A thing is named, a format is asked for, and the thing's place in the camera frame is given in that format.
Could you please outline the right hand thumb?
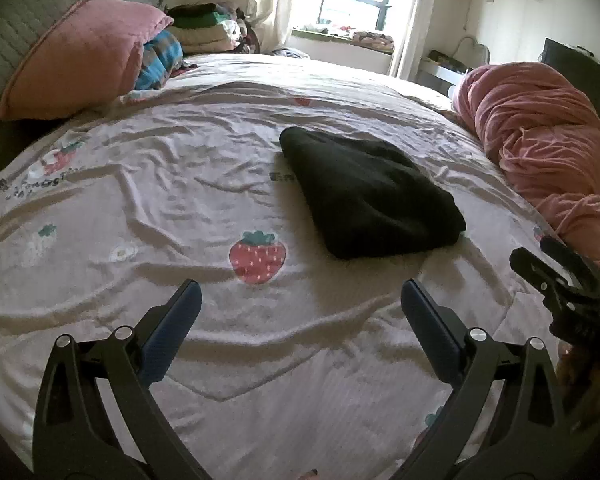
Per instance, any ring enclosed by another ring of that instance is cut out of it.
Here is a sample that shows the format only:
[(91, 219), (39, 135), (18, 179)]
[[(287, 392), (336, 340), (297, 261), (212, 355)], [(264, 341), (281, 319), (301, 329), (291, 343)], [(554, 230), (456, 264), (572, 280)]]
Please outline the right hand thumb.
[(600, 356), (561, 341), (558, 358), (556, 376), (565, 410), (583, 406), (588, 413), (600, 413)]

